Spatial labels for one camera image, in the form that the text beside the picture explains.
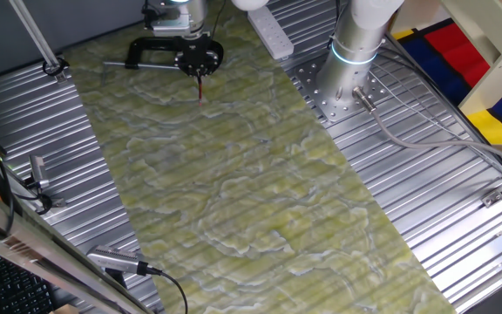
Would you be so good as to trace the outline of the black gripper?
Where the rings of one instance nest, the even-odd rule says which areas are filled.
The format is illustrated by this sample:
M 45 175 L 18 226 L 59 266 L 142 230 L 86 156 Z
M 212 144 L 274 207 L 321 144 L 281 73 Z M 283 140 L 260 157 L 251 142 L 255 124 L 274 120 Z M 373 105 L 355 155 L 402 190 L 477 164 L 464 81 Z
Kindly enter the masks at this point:
M 221 44 L 207 34 L 196 39 L 175 38 L 174 64 L 189 77 L 213 74 L 221 65 Z

